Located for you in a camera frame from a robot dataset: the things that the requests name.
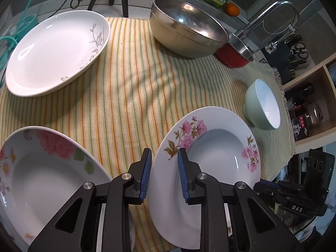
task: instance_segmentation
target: wooden shelf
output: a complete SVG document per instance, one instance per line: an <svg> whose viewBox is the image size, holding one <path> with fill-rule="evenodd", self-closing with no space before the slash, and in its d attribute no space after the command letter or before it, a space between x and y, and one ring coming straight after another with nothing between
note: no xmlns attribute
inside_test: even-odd
<svg viewBox="0 0 336 252"><path fill-rule="evenodd" d="M282 86L286 92L311 82L315 92L307 97L307 101L318 103L323 113L322 123L313 128L311 136L295 142L297 154L336 141L336 89L328 71L328 66L335 61L336 53Z"/></svg>

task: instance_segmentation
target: red pot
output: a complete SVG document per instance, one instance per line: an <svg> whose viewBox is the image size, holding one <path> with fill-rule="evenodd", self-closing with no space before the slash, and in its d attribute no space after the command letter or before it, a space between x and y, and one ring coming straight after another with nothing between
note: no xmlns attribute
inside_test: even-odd
<svg viewBox="0 0 336 252"><path fill-rule="evenodd" d="M236 35L229 34L229 42L215 53L217 58L228 67L240 68L253 61L252 51Z"/></svg>

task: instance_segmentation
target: white oval plate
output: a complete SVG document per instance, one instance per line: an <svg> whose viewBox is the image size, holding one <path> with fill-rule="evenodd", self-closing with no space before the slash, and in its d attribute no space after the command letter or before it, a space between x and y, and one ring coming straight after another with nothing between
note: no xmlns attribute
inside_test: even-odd
<svg viewBox="0 0 336 252"><path fill-rule="evenodd" d="M189 206L182 195L177 150L187 149L189 160L218 181L244 181L253 187L260 180L259 150L251 130L235 113L204 107L184 116L161 143L151 169L148 206L154 226L170 243L199 249L201 205ZM231 226L226 206L228 227Z"/></svg>
<svg viewBox="0 0 336 252"><path fill-rule="evenodd" d="M42 96L62 88L98 57L110 37L104 16L74 10L44 20L14 49L6 85L20 97Z"/></svg>
<svg viewBox="0 0 336 252"><path fill-rule="evenodd" d="M0 151L0 221L25 252L64 203L85 182L111 176L82 146L53 129L29 126L13 132ZM97 251L101 251L100 217ZM135 227L130 215L131 245Z"/></svg>

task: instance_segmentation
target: chrome faucet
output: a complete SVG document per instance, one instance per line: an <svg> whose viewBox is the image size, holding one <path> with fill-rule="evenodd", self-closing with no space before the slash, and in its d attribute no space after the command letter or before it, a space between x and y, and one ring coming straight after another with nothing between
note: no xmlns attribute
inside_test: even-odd
<svg viewBox="0 0 336 252"><path fill-rule="evenodd" d="M254 28L256 28L258 25L260 25L263 20L265 20L265 18L267 16L269 16L275 9L281 7L282 5L290 5L293 9L294 9L294 19L292 22L289 23L289 26L287 28L286 33L277 41L275 42L271 42L268 45L265 46L265 50L268 53L273 53L276 49L277 46L280 42L282 42L290 33L294 32L296 30L296 24L299 21L299 16L300 13L297 10L296 6L289 0L277 0L275 1L273 4L271 4L268 8L266 8L263 12L261 12L257 17L255 17L252 21L250 21L246 26L244 26L241 29L238 29L235 33L235 35L243 40L246 38L247 34L253 30Z"/></svg>

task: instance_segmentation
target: light green bowl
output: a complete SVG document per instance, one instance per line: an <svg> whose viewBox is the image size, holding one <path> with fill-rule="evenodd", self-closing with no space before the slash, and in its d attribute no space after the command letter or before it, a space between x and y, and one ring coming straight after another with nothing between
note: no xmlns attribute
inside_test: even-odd
<svg viewBox="0 0 336 252"><path fill-rule="evenodd" d="M254 126L262 130L280 128L281 118L277 100L263 80L257 79L247 89L244 114Z"/></svg>

